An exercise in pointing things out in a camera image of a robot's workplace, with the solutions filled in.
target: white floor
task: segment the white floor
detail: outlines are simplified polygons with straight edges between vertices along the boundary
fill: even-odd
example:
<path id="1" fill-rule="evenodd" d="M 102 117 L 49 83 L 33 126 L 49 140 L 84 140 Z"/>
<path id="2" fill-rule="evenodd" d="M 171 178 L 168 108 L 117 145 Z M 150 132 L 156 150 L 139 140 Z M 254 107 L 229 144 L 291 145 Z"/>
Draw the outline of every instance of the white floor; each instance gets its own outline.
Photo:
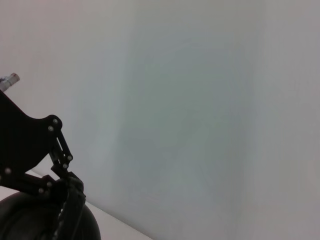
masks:
<path id="1" fill-rule="evenodd" d="M 28 174 L 39 176 L 33 171 Z M 5 199 L 17 191 L 0 186 L 0 200 Z M 86 203 L 95 216 L 100 228 L 101 240 L 151 240 L 151 238 L 143 235 L 141 232 L 124 224 L 122 221 L 110 216 L 99 208 L 90 203 Z"/>

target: black metal bracket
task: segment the black metal bracket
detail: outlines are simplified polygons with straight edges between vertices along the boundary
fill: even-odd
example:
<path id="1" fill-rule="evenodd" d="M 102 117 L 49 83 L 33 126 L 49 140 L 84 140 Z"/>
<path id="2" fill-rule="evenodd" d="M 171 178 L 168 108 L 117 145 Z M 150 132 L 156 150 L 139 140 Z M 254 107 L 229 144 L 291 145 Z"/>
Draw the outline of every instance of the black metal bracket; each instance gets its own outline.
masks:
<path id="1" fill-rule="evenodd" d="M 55 198 L 61 205 L 61 214 L 57 216 L 52 239 L 72 240 L 86 196 L 83 182 L 68 172 L 73 156 L 61 132 L 62 126 L 55 115 L 43 119 L 27 116 L 0 91 L 0 185 Z M 58 181 L 49 175 L 39 178 L 26 173 L 48 154 L 53 162 L 52 171 L 60 177 Z"/>

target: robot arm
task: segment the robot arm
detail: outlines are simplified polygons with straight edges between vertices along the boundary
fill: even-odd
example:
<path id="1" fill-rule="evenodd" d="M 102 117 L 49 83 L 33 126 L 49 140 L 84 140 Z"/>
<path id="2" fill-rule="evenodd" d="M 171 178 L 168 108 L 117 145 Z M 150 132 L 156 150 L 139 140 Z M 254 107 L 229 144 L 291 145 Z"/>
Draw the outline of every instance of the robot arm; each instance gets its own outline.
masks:
<path id="1" fill-rule="evenodd" d="M 68 172 L 73 156 L 55 115 L 34 119 L 24 114 L 0 90 L 0 185 L 33 196 L 44 195 L 60 206 L 52 240 L 74 238 L 85 205 L 83 182 Z M 51 170 L 60 177 L 26 174 L 49 154 Z"/>

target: white wall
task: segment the white wall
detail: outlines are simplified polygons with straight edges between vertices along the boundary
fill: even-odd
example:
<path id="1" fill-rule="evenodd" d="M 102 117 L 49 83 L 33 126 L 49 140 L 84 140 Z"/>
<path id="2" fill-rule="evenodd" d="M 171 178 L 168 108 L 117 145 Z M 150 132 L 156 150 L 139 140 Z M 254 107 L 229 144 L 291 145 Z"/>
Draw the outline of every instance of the white wall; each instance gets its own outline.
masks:
<path id="1" fill-rule="evenodd" d="M 63 120 L 89 202 L 148 236 L 311 240 L 319 7 L 2 0 L 0 71 L 27 114 Z"/>
<path id="2" fill-rule="evenodd" d="M 319 1 L 268 0 L 237 239 L 320 234 Z"/>

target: black plastic part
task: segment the black plastic part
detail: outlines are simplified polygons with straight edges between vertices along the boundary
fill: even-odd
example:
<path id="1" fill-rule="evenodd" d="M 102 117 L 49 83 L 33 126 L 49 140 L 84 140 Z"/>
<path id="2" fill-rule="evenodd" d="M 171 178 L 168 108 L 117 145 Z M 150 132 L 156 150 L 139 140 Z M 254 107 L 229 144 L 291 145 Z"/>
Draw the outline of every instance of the black plastic part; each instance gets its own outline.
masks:
<path id="1" fill-rule="evenodd" d="M 21 175 L 37 166 L 54 146 L 62 121 L 55 115 L 34 119 L 0 91 L 0 174 Z"/>
<path id="2" fill-rule="evenodd" d="M 59 213 L 59 203 L 52 198 L 15 193 L 0 202 L 0 240 L 50 240 Z M 101 240 L 97 221 L 87 206 L 74 239 Z"/>
<path id="3" fill-rule="evenodd" d="M 73 156 L 61 128 L 57 116 L 31 118 L 0 91 L 0 185 L 29 194 L 0 202 L 0 240 L 101 239 L 83 182 L 68 172 Z M 26 174 L 47 154 L 58 181 Z"/>

